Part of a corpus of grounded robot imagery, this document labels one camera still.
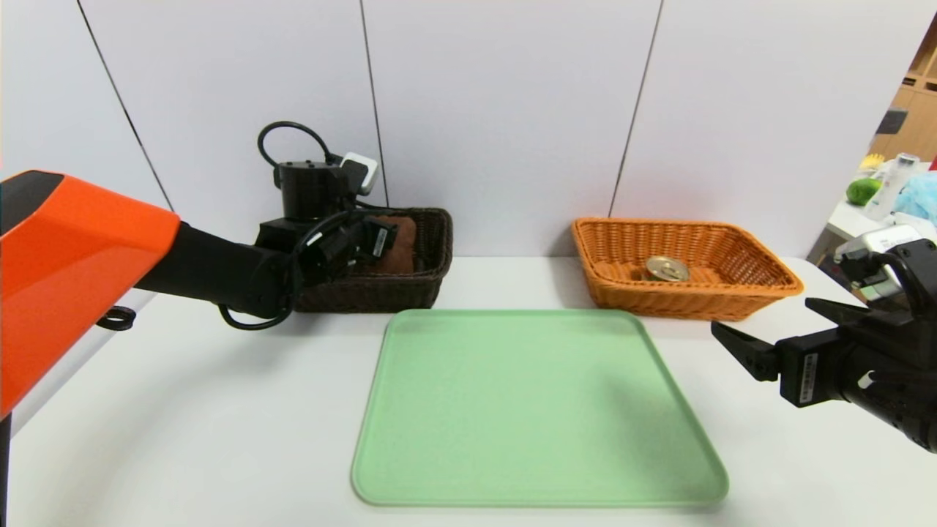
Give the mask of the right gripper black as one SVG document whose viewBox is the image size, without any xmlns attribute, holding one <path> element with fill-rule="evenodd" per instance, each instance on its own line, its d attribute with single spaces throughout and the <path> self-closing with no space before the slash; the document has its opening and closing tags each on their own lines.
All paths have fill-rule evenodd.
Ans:
<svg viewBox="0 0 937 527">
<path fill-rule="evenodd" d="M 805 306 L 837 324 L 774 344 L 726 326 L 712 336 L 757 381 L 777 381 L 799 408 L 852 403 L 935 452 L 935 326 L 906 313 L 807 297 Z"/>
</svg>

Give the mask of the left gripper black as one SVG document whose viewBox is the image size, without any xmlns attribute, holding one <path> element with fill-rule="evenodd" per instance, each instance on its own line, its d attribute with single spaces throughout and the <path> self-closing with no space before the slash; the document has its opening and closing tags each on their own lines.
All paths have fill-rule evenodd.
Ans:
<svg viewBox="0 0 937 527">
<path fill-rule="evenodd" d="M 392 249 L 398 226 L 378 217 L 351 217 L 325 230 L 317 239 L 317 266 L 345 272 L 381 260 Z"/>
</svg>

